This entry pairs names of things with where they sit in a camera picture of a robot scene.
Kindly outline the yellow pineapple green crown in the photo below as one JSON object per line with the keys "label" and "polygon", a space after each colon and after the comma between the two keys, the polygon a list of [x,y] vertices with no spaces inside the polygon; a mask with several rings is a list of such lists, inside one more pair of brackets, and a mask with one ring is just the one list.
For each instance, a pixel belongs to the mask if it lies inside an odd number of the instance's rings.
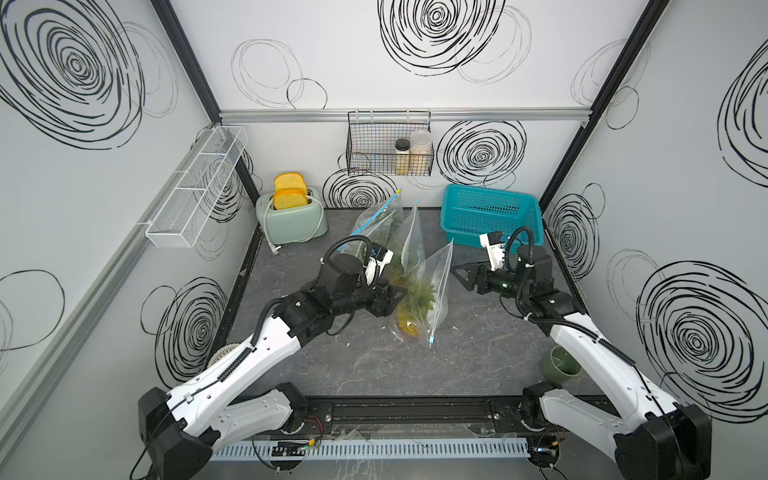
{"label": "yellow pineapple green crown", "polygon": [[426,280],[407,280],[407,297],[396,309],[399,330],[407,336],[420,337],[428,329],[428,314],[434,309],[436,289]]}

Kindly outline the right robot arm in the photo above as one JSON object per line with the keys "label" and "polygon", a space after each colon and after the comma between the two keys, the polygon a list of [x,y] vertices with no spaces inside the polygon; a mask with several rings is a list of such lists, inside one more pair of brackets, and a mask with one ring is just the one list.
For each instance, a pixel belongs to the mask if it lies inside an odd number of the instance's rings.
{"label": "right robot arm", "polygon": [[524,389],[518,407],[530,430],[561,427],[611,458],[626,479],[706,479],[711,474],[712,423],[654,384],[613,345],[585,308],[554,282],[552,258],[528,227],[481,235],[488,258],[454,264],[468,291],[514,301],[516,317],[538,327],[583,368],[615,411],[565,390],[561,381]]}

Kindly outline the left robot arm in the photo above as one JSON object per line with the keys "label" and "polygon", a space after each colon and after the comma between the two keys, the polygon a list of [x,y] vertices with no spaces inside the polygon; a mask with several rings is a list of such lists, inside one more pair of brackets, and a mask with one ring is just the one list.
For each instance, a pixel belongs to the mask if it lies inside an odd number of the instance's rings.
{"label": "left robot arm", "polygon": [[204,371],[168,391],[154,387],[138,401],[141,459],[148,479],[191,479],[224,447],[264,431],[296,430],[304,397],[281,384],[255,399],[239,395],[263,374],[321,335],[333,336],[337,317],[360,310],[391,315],[407,290],[385,277],[393,251],[364,235],[334,243],[317,276],[270,300],[253,333]]}

